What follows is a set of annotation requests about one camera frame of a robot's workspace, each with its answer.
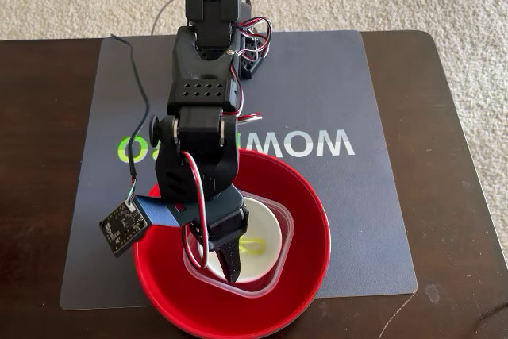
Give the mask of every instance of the mouse pad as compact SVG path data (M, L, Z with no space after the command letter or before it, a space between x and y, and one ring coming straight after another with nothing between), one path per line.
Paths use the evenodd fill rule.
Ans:
M174 36L128 37L151 114L166 115ZM274 33L270 52L242 82L242 148L299 171L325 207L331 256L317 297L394 295L417 289L383 128L360 33ZM126 145L144 112L129 48L102 42L60 295L65 310L150 303L132 253L115 258L98 222L129 192ZM137 193L156 183L148 123L134 145Z

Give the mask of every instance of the clear plastic container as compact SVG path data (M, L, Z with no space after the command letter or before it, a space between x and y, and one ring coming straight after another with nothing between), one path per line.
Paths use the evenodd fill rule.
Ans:
M253 198L259 202L262 202L265 206L270 208L271 212L275 215L275 218L277 218L277 222L279 223L280 231L283 236L283 245L280 250L279 258L277 262L275 262L273 268L266 275L260 279L257 279L256 281L249 283L228 283L225 280L216 277L216 275L209 270L196 270L187 258L185 251L183 251L183 263L185 264L185 267L189 273L202 282L208 283L209 285L215 287L219 287L225 291L241 295L245 298L259 298L272 291L279 282L284 263L286 262L287 254L289 252L289 247L291 245L291 240L293 238L294 222L293 218L291 217L291 213L282 204L267 198L249 194L248 192L241 191L241 193L246 198ZM200 258L198 252L198 242L192 233L188 234L187 240L189 242L189 246L192 250L194 258Z

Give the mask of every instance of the plastic container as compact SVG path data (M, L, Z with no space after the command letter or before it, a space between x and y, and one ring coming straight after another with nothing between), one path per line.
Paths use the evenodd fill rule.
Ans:
M245 298L193 277L182 261L178 228L151 226L133 246L137 278L150 302L196 337L253 339L275 333L314 300L328 266L328 222L312 187L274 157L239 151L237 188L279 202L294 221L286 262L269 293Z
M208 283L209 285L219 287L222 290L228 291L230 293L234 293L237 295L241 295L245 298L259 298L263 295L266 295L270 291L274 289L274 287L279 282L280 276L283 271L284 263L286 262L287 254L290 249L291 240L293 239L294 232L294 221L291 217L291 213L285 206L280 204L279 202L274 202L273 200L262 198L257 195L249 194L248 192L241 191L244 197L254 198L255 200L262 202L265 206L270 208L271 212L277 218L277 222L280 226L280 231L283 235L283 246L281 248L279 258L275 263L274 267L262 278L249 282L249 283L227 283L223 279L216 277L214 273L209 270L199 272L196 270L187 255L183 251L183 263L185 267L189 271L189 273L199 279L202 282ZM194 258L199 257L198 253L198 242L192 235L189 233L187 236L187 240L189 241L190 247L192 249L192 253L194 254Z
M263 278L273 269L283 248L283 234L270 208L253 198L244 198L248 209L248 228L238 242L241 272L235 283L249 283ZM202 256L202 246L198 245ZM225 280L217 253L208 257L206 267L216 277Z

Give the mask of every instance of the beige carpet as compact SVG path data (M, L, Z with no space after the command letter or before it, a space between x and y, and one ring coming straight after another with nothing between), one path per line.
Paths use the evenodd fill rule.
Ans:
M166 0L2 0L0 39L147 34ZM275 29L421 29L436 40L491 213L508 250L508 0L253 0ZM184 22L183 1L159 31Z

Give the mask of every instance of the black wire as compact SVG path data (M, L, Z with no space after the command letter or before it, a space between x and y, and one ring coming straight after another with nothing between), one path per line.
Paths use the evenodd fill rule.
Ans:
M134 62L134 56L133 56L133 45L130 44L127 40L124 40L118 36L115 36L111 34L111 37L115 40L120 41L121 43L129 46L130 48L130 61L133 65L133 71L134 76L136 77L136 84L138 89L140 90L141 96L144 99L144 104L146 105L146 108L144 110L144 116L141 119L140 124L136 127L134 130L133 135L130 136L129 143L127 144L127 157L129 158L129 170L132 180L136 178L136 165L134 164L134 157L133 157L133 142L134 138L136 138L136 135L140 132L141 128L143 127L144 123L146 122L146 118L148 117L148 114L150 113L150 101L148 100L148 97L146 96L146 93L144 92L143 85L141 85L140 75L137 72L136 63Z
M480 314L480 318L475 320L475 323L473 326L466 332L465 336L462 336L463 339L467 339L469 337L473 337L473 335L476 333L478 328L483 325L483 323L492 316L496 315L497 313L505 310L508 308L508 302L501 303L500 305L497 305L492 310L487 311L486 313Z

